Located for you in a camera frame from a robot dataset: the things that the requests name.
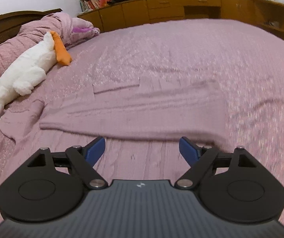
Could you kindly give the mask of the pink floral bedspread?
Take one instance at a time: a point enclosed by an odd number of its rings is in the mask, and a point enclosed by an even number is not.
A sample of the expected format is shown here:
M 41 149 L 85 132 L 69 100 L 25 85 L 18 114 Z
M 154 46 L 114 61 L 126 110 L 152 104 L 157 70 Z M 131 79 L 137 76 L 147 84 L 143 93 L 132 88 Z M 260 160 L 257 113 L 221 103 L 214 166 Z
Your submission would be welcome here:
M 284 185 L 284 41 L 234 20 L 180 20 L 103 33 L 71 48 L 73 62 L 52 67 L 30 96 L 8 106 L 22 113 L 32 102 L 45 105 L 74 93 L 130 81 L 215 81 L 227 101 L 227 149 L 244 145 Z M 42 145 L 65 150 L 90 136 L 39 130 L 16 143 L 0 131 L 0 184 Z M 96 165 L 108 180 L 171 179 L 187 167 L 178 142 L 106 138 Z M 280 217 L 284 224 L 284 211 Z

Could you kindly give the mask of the stack of books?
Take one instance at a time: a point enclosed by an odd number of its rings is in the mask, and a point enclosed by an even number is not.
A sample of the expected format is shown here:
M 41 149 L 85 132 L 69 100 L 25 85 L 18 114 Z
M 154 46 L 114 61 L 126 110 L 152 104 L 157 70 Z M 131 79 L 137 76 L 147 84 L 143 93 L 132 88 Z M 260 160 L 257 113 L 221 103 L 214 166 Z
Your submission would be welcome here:
M 100 8 L 100 0 L 79 0 L 82 12 L 90 12 Z

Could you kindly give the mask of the rolled pink quilt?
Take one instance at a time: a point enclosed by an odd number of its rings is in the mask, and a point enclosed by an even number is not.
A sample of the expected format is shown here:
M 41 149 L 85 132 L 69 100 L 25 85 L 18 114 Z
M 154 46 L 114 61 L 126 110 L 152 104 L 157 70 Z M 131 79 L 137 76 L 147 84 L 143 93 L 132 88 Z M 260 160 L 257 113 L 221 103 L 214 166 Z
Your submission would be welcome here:
M 100 34 L 91 22 L 56 12 L 21 26 L 19 33 L 0 44 L 0 76 L 19 55 L 43 40 L 48 31 L 55 31 L 66 48 Z

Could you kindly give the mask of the dark wooden headboard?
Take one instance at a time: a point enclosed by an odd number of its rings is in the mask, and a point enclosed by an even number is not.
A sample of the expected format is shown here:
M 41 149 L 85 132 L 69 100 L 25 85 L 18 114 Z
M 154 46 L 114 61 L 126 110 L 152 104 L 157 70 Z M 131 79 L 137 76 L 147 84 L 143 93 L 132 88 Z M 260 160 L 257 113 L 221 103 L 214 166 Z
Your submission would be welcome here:
M 52 9 L 48 11 L 16 11 L 0 15 L 0 44 L 15 37 L 22 25 L 40 20 L 42 17 L 62 12 L 62 9 Z

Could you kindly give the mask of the wooden cabinet unit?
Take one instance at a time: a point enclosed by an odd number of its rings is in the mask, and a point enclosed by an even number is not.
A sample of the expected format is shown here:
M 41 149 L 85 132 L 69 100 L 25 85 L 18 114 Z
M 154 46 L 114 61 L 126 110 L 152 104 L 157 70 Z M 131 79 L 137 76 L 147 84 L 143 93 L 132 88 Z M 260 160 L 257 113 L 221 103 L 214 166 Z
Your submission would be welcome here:
M 268 0 L 130 0 L 79 15 L 101 32 L 183 19 L 232 19 L 284 40 L 284 4 Z

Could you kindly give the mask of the pink knitted cardigan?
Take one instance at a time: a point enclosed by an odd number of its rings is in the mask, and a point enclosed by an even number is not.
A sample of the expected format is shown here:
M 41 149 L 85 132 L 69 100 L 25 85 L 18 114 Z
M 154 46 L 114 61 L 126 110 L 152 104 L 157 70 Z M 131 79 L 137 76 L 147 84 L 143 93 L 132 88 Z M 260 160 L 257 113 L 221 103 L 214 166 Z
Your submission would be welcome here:
M 87 86 L 51 102 L 39 99 L 27 108 L 9 108 L 0 130 L 15 141 L 1 178 L 7 178 L 38 148 L 63 151 L 97 136 L 107 141 L 118 170 L 103 169 L 107 179 L 159 179 L 177 176 L 178 142 L 186 136 L 201 144 L 229 147 L 227 102 L 213 80 L 160 80 Z

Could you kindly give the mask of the white plush goose toy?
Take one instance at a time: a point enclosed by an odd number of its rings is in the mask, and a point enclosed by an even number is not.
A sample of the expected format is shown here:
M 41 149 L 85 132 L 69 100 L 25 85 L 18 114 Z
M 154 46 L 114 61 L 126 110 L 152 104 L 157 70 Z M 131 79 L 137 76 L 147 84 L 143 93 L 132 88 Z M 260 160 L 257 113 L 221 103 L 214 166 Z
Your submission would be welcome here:
M 1 75 L 0 113 L 17 97 L 30 95 L 56 63 L 68 66 L 71 62 L 58 33 L 47 32 L 42 41 L 23 52 Z

